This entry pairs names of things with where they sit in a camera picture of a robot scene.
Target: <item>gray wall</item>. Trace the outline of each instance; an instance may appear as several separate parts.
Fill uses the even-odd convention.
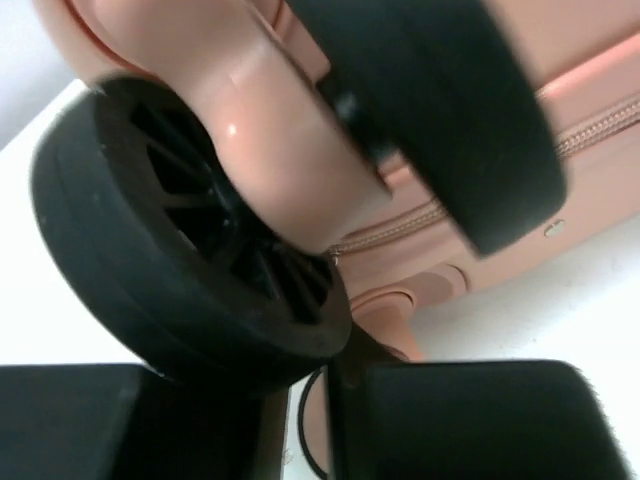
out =
[[[31,1],[0,0],[0,149],[73,78]]]

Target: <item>wheel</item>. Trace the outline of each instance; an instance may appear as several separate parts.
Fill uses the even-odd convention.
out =
[[[367,131],[403,152],[480,255],[562,206],[553,137],[480,0],[288,3],[372,118]]]
[[[338,353],[333,263],[242,202],[196,117],[164,87],[111,79],[58,120],[32,190],[45,242],[96,318],[160,373],[261,395]]]

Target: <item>black cable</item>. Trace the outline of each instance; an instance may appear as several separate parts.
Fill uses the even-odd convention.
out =
[[[307,383],[304,386],[304,389],[302,390],[302,395],[300,395],[300,402],[298,403],[298,440],[300,441],[300,447],[302,448],[302,455],[309,464],[311,470],[313,470],[313,473],[315,473],[320,480],[328,480],[329,476],[327,475],[327,472],[322,470],[320,465],[318,465],[313,458],[313,455],[311,455],[309,445],[307,445],[307,440],[304,435],[304,411],[307,406],[307,399],[309,398],[309,393],[311,393],[311,388],[316,383],[321,373],[321,370],[317,370],[311,374],[309,380],[307,380]]]

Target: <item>white surface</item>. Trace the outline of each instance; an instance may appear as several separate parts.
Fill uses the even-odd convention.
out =
[[[0,150],[73,78],[31,0],[0,0]]]
[[[79,82],[72,84],[0,152],[0,364],[137,361],[67,286],[31,208],[34,146],[82,90]],[[421,312],[413,321],[415,332],[433,360],[535,357],[573,363],[597,391],[637,472],[639,239],[636,217],[507,285]],[[293,389],[294,408],[300,390]],[[285,478],[312,479],[293,427]]]

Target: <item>zipper teeth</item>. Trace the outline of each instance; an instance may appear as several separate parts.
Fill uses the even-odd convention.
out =
[[[570,157],[591,145],[618,133],[640,121],[640,95],[607,109],[593,119],[583,122],[558,137],[558,154]],[[353,234],[329,249],[336,260],[340,255],[355,253],[392,240],[411,235],[447,216],[444,206],[436,199],[382,225]]]

